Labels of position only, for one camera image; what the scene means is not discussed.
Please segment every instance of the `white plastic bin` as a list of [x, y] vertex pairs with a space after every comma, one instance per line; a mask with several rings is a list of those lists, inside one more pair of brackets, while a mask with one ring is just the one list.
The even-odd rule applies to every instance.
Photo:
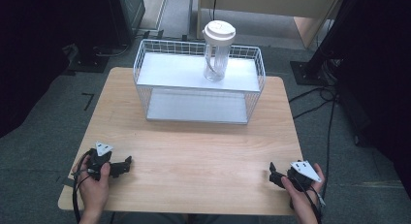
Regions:
[[205, 47], [142, 40], [134, 81], [147, 120], [248, 123], [266, 81], [260, 49], [232, 46], [226, 77], [210, 81]]

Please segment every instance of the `cup lid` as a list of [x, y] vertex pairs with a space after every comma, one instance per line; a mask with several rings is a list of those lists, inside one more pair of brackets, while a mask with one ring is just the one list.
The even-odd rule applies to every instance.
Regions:
[[221, 20], [211, 21], [203, 30], [205, 40], [209, 43], [224, 47], [234, 42], [236, 29], [228, 22]]

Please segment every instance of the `wooden tabletop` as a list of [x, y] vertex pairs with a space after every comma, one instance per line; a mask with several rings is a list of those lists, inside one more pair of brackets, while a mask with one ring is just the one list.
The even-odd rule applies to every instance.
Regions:
[[[133, 69], [113, 68], [73, 164], [96, 142], [114, 147], [112, 163], [133, 157], [130, 173], [111, 178], [106, 210], [293, 213], [287, 192], [269, 182], [269, 162], [285, 174], [302, 159], [281, 78], [267, 77], [247, 125], [147, 121]], [[71, 187], [58, 205], [73, 209]]]

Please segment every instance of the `hand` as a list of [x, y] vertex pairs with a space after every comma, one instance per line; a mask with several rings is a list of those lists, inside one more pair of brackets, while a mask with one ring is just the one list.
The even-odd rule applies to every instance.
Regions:
[[[314, 188], [314, 190], [317, 193], [319, 193], [326, 179], [324, 178], [323, 172], [321, 171], [321, 168], [318, 164], [314, 164], [314, 170], [317, 173], [317, 175], [320, 177], [321, 182], [313, 181], [311, 186]], [[308, 223], [317, 224], [317, 218], [315, 217], [311, 204], [309, 203], [308, 198], [305, 196], [305, 194], [297, 190], [294, 187], [293, 183], [290, 181], [290, 179], [288, 179], [287, 177], [283, 176], [281, 178], [281, 181], [285, 189], [287, 190], [288, 194], [291, 197], [291, 200], [294, 206], [294, 211], [296, 212], [297, 220], [299, 221], [299, 223], [300, 224], [308, 224]], [[311, 190], [307, 190], [306, 192], [308, 193], [312, 202], [316, 205], [318, 203], [318, 198], [317, 198], [316, 193]]]
[[[81, 170], [86, 170], [86, 163], [90, 158], [87, 155], [81, 165]], [[78, 169], [78, 164], [72, 169], [75, 173]], [[84, 212], [80, 223], [98, 223], [103, 209], [109, 198], [109, 174], [110, 164], [105, 163], [100, 170], [100, 180], [94, 180], [92, 177], [88, 177], [87, 172], [82, 172], [79, 175], [78, 183], [79, 193], [81, 195], [82, 202], [84, 203]]]

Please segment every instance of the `white object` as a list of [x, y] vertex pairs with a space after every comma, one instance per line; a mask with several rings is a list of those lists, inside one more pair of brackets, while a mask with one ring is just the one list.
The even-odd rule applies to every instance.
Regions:
[[111, 145], [96, 142], [97, 155], [103, 156], [113, 149]]
[[307, 176], [317, 182], [321, 182], [320, 177], [317, 175], [317, 173], [314, 171], [314, 169], [311, 167], [308, 161], [292, 162], [291, 166], [301, 175]]
[[203, 34], [208, 43], [219, 47], [226, 47], [234, 42], [236, 29], [228, 22], [214, 20], [205, 26]]
[[206, 45], [144, 39], [134, 80], [148, 120], [247, 124], [265, 84], [259, 48], [232, 46], [226, 78], [204, 76]]
[[214, 20], [205, 26], [205, 78], [212, 81], [224, 79], [231, 44], [236, 29], [228, 22]]

